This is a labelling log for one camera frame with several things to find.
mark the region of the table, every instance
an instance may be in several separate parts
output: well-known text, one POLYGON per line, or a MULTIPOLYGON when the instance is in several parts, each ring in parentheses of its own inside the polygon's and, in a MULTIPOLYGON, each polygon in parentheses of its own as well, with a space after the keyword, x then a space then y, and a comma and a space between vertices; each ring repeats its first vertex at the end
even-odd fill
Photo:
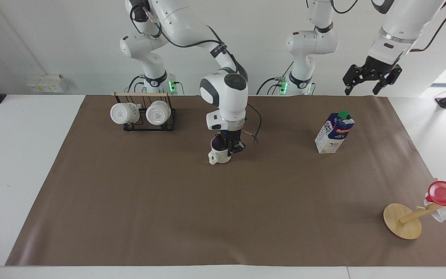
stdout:
MULTIPOLYGON (((133 277, 197 278, 208 273, 223 277, 386 278, 384 276, 441 277, 446 268, 267 268, 267 267, 161 267, 161 268, 9 268, 4 265, 33 201, 47 176, 83 96, 7 97, 0 105, 0 277, 37 277, 45 274, 64 277, 108 277, 124 274, 133 277), (53 122, 53 126, 43 125, 53 122)), ((446 110, 434 101, 416 98, 391 98, 407 131, 432 175, 446 180, 446 110)))

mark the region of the wall socket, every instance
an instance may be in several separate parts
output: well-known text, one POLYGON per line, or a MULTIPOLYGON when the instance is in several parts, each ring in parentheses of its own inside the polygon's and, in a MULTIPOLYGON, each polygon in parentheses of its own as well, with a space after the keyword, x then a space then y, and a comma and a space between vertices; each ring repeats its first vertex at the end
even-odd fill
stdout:
POLYGON ((27 86, 32 93, 64 93, 67 84, 61 74, 29 75, 27 86))

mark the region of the white mug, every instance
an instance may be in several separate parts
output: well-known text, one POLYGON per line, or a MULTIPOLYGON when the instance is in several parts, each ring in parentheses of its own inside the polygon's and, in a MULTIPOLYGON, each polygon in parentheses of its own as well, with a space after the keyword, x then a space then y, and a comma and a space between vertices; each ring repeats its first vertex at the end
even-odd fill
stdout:
POLYGON ((116 124, 135 123, 140 119, 140 112, 134 103, 118 103, 110 110, 110 116, 116 124))
POLYGON ((163 125, 172 116, 172 110, 165 101, 156 101, 146 111, 146 118, 152 125, 163 125))
POLYGON ((232 156, 228 156, 228 149, 221 150, 222 148, 223 147, 221 147, 221 144, 218 143, 218 141, 216 140, 216 137, 214 137, 211 140, 211 152, 209 152, 208 154, 209 164, 212 165, 216 163, 225 164, 228 163, 228 161, 230 161, 232 156))
MULTIPOLYGON (((429 201, 424 200, 424 205, 427 207, 431 203, 429 201)), ((443 223, 446 220, 446 207, 440 208, 439 210, 433 212, 431 216, 440 223, 443 223)))
POLYGON ((225 164, 228 163, 228 161, 230 161, 230 159, 232 158, 231 156, 228 156, 228 150, 223 150, 223 151, 218 151, 214 148, 211 148, 211 152, 209 152, 209 164, 216 164, 216 163, 220 163, 220 164, 225 164))

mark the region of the green indicator light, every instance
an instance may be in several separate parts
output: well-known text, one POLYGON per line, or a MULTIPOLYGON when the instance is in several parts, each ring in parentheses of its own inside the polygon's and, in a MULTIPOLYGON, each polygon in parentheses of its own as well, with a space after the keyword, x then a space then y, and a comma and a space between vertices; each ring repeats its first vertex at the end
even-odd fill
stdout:
POLYGON ((286 94, 286 89, 288 87, 288 83, 285 81, 285 83, 283 83, 283 85, 281 86, 281 93, 282 94, 286 94))
POLYGON ((172 81, 169 81, 168 83, 170 84, 170 91, 171 91, 171 92, 175 92, 175 90, 176 90, 177 88, 175 87, 175 85, 173 84, 173 82, 172 82, 172 81))

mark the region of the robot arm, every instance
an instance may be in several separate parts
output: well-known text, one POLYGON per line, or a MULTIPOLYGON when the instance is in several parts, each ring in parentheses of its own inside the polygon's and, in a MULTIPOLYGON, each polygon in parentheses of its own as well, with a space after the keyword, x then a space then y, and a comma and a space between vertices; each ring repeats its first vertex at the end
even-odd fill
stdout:
POLYGON ((338 35, 333 30, 333 7, 329 0, 313 0, 310 6, 313 31, 299 31, 287 38, 287 49, 294 57, 292 72, 286 78, 285 93, 304 93, 311 83, 315 62, 310 55, 336 51, 338 35))
POLYGON ((377 34, 362 67, 352 65, 343 77, 345 94, 364 81, 378 81, 373 89, 377 95, 394 84, 402 72, 397 64, 421 35, 423 28, 446 5, 446 0, 371 0, 375 9, 386 14, 386 21, 377 34))
POLYGON ((175 77, 166 71, 163 59, 152 53, 164 46, 167 41, 160 37, 156 25, 147 20, 142 9, 146 3, 148 5, 148 2, 143 0, 125 0, 125 7, 138 33, 123 37, 120 40, 120 49, 127 57, 141 63, 146 76, 143 92, 174 92, 172 82, 175 81, 175 77))
POLYGON ((209 153, 209 161, 212 164, 228 162, 233 154, 245 148, 240 134, 248 97, 246 71, 218 35, 197 19, 184 0, 125 1, 131 17, 138 20, 134 24, 139 32, 150 34, 151 41, 155 39, 154 36, 163 35, 180 48, 199 46, 206 49, 220 65, 221 69, 216 73, 202 79, 200 91, 206 102, 219 109, 206 116, 208 128, 220 131, 211 142, 213 150, 209 153), (225 158, 214 160, 216 152, 225 153, 225 158))

